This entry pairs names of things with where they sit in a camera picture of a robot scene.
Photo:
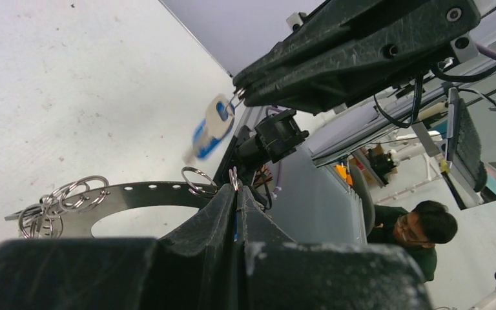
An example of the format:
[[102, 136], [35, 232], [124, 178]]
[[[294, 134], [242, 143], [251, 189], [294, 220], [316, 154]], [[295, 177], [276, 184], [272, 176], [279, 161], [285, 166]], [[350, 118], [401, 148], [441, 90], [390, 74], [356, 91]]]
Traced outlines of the blue key tag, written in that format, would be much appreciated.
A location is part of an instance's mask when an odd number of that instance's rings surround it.
[[204, 119], [196, 128], [191, 148], [185, 153], [183, 161], [190, 164], [206, 158], [213, 148], [223, 140], [233, 128], [236, 108], [243, 102], [244, 89], [236, 90], [231, 99], [218, 94], [207, 106]]

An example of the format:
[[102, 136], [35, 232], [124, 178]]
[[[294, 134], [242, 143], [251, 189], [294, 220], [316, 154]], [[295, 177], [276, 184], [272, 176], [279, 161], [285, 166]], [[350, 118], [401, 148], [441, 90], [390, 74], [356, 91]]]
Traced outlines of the round steel key organizer disc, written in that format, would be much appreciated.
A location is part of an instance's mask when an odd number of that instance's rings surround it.
[[43, 195], [5, 220], [16, 222], [19, 235], [25, 239], [90, 238], [95, 223], [122, 211], [166, 205], [202, 209], [217, 195], [219, 186], [213, 180], [194, 183], [188, 173], [208, 178], [190, 166], [181, 169], [183, 181], [111, 185], [103, 176], [87, 176]]

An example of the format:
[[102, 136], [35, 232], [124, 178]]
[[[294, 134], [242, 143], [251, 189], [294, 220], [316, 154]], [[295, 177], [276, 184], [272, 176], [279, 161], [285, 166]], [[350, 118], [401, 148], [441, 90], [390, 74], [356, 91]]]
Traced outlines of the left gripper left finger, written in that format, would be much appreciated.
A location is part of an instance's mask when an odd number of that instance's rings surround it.
[[226, 184], [160, 238], [60, 238], [0, 244], [0, 309], [234, 309]]

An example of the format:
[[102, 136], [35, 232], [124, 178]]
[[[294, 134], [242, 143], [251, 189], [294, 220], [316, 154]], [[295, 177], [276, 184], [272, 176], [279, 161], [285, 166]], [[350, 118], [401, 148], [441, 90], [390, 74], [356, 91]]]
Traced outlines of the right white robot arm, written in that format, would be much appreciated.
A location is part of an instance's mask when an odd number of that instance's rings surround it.
[[294, 121], [298, 111], [319, 114], [410, 81], [415, 97], [410, 125], [422, 106], [424, 76], [432, 65], [451, 57], [452, 41], [474, 29], [481, 13], [474, 1], [324, 1], [292, 34], [233, 78], [249, 108], [281, 106], [284, 112], [255, 125], [254, 136], [235, 138], [215, 180], [237, 167], [246, 180], [267, 162], [292, 154], [309, 133]]

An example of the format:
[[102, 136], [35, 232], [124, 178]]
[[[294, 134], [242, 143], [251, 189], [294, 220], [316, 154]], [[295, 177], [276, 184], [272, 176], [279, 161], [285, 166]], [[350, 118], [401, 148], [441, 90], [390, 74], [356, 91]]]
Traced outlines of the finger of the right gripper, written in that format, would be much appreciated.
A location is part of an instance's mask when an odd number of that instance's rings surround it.
[[[481, 20], [473, 1], [326, 1], [294, 34], [343, 41], [371, 34], [445, 34], [453, 39]], [[241, 88], [241, 72], [233, 79]]]
[[373, 94], [425, 73], [449, 49], [445, 34], [371, 34], [343, 41], [291, 34], [241, 71], [248, 107], [278, 105], [311, 114]]

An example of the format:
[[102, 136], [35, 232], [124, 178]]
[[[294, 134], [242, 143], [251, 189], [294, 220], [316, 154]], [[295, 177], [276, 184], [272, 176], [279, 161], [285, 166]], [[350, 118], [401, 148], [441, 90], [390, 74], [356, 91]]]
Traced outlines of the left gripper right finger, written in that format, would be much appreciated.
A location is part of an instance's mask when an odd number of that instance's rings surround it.
[[431, 309], [415, 261], [388, 245], [294, 242], [246, 186], [237, 197], [239, 309]]

